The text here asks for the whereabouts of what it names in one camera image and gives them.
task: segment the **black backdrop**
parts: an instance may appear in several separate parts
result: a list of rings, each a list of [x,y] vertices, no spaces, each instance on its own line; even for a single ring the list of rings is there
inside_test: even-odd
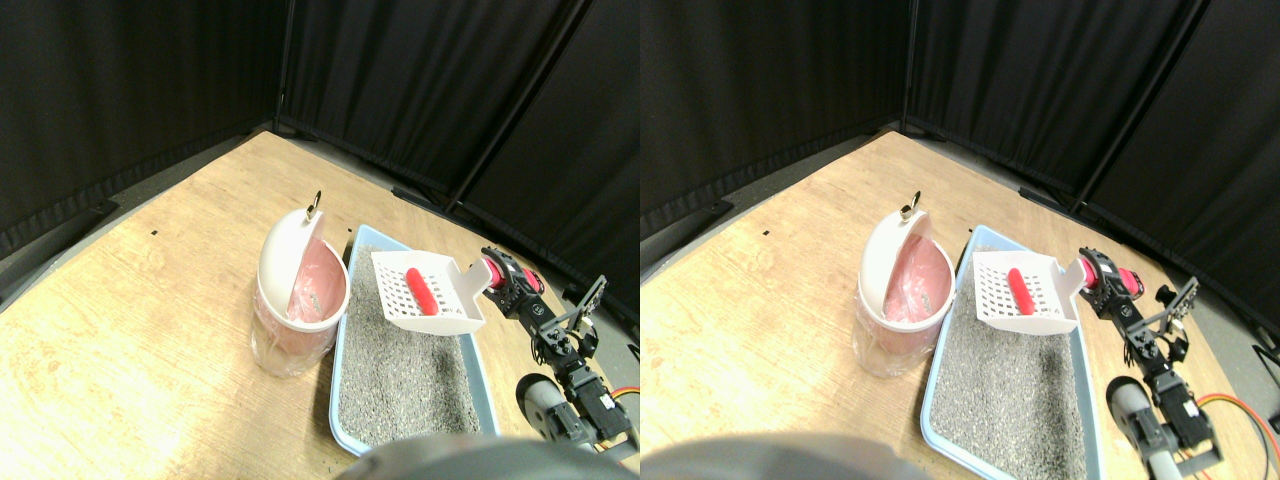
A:
[[[452,193],[570,4],[298,0],[280,120]]]
[[[1280,4],[1215,0],[1091,209],[1280,334]]]
[[[902,110],[906,1],[640,4],[643,237]]]
[[[0,257],[273,115],[282,1],[0,1]]]
[[[640,311],[639,22],[596,1],[465,207]]]
[[[908,119],[1076,193],[1190,4],[920,0]]]
[[[581,4],[301,0],[282,119],[440,192],[488,165],[468,211],[630,292],[628,198],[648,236],[905,102],[1050,187],[1101,175],[1091,211],[1280,317],[1274,3],[1213,1],[1185,51],[1189,1],[922,0],[914,42],[905,0],[600,0],[561,37]],[[287,5],[0,3],[0,256],[270,119]]]

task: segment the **wooden table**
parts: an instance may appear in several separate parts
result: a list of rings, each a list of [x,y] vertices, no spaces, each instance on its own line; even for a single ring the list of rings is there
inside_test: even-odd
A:
[[[261,133],[155,198],[0,315],[0,471],[56,477],[333,477],[333,356],[280,379],[248,347],[257,256],[284,212],[324,191],[324,237],[360,224],[470,262],[492,242]],[[548,292],[547,303],[563,312]],[[476,333],[504,435],[529,335],[480,302]]]
[[[879,379],[858,366],[851,348],[863,244],[915,191],[956,262],[969,229],[986,224],[1064,265],[1089,246],[1137,271],[1152,292],[1169,283],[1155,261],[887,133],[759,205],[641,288],[643,453],[713,435],[809,430],[884,442],[938,479],[973,476],[920,435],[929,362]],[[1140,311],[1162,310],[1153,297],[1138,301]],[[1146,477],[1103,398],[1115,376],[1142,375],[1124,365],[1111,323],[1078,303],[1105,468],[1112,479]],[[1233,393],[1194,320],[1187,332],[1190,353],[1178,372],[1197,396]],[[1261,477],[1265,453],[1247,417],[1221,403],[1207,412],[1226,454],[1210,474]]]

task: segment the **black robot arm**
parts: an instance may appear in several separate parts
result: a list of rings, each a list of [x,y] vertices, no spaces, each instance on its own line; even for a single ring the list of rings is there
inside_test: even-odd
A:
[[[1192,308],[1198,282],[1192,278],[1174,294],[1161,288],[1156,298],[1166,308],[1151,317],[1143,317],[1134,305],[1134,294],[1125,287],[1124,273],[1106,255],[1080,248],[1085,270],[1092,270],[1080,294],[1102,320],[1111,320],[1125,342],[1125,362],[1138,365],[1143,384],[1151,390],[1151,402],[1137,380],[1120,376],[1107,388],[1107,406],[1120,430],[1138,448],[1152,477],[1178,477],[1192,475],[1221,461],[1213,424],[1199,410],[1183,378],[1174,371],[1174,362],[1187,357],[1189,340],[1183,332],[1181,319]],[[1157,339],[1165,340],[1169,357],[1160,349]],[[1160,424],[1151,412],[1155,404],[1164,413],[1166,424]],[[1203,442],[1212,448],[1181,463],[1172,463],[1172,453],[1194,449]]]
[[[618,435],[626,434],[626,442],[616,443],[602,454],[620,461],[635,454],[639,438],[626,410],[613,401],[604,381],[586,365],[586,358],[595,355],[599,343],[588,316],[599,305],[607,284],[604,276],[591,285],[579,306],[557,316],[541,298],[545,285],[536,274],[498,250],[486,247],[481,252],[494,279],[485,289],[485,297],[498,306],[503,316],[520,320],[531,339],[534,360],[549,365],[556,384],[563,389],[561,397],[554,384],[538,374],[521,380],[516,399],[530,425],[548,440],[585,445],[593,451],[593,445],[614,442]]]

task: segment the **white litter scoop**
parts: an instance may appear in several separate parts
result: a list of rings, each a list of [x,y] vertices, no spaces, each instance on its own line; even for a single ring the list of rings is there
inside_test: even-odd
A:
[[[1057,259],[1047,255],[975,252],[973,269],[978,320],[992,328],[1028,335],[1056,335],[1080,325],[1074,298],[1084,287],[1084,265],[1079,259],[1062,271]],[[1012,269],[1020,273],[1025,293],[1034,305],[1029,315],[1019,308],[1015,287],[1010,285]]]
[[[420,250],[372,252],[378,278],[378,296],[383,315],[397,326],[433,335],[461,335],[484,326],[484,315],[476,297],[489,287],[493,274],[485,261],[477,260],[466,274],[453,257]],[[406,274],[417,269],[430,289],[435,308],[428,308],[413,297]],[[428,315],[426,310],[436,310]]]

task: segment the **gray litter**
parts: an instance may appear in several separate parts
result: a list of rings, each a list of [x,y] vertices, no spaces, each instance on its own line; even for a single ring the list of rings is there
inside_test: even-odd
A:
[[[403,330],[383,317],[370,253],[361,246],[343,339],[338,420],[369,447],[438,433],[479,433],[457,337]]]
[[[933,430],[1016,479],[1083,479],[1070,335],[991,328],[974,311],[973,264],[964,276],[934,385]]]

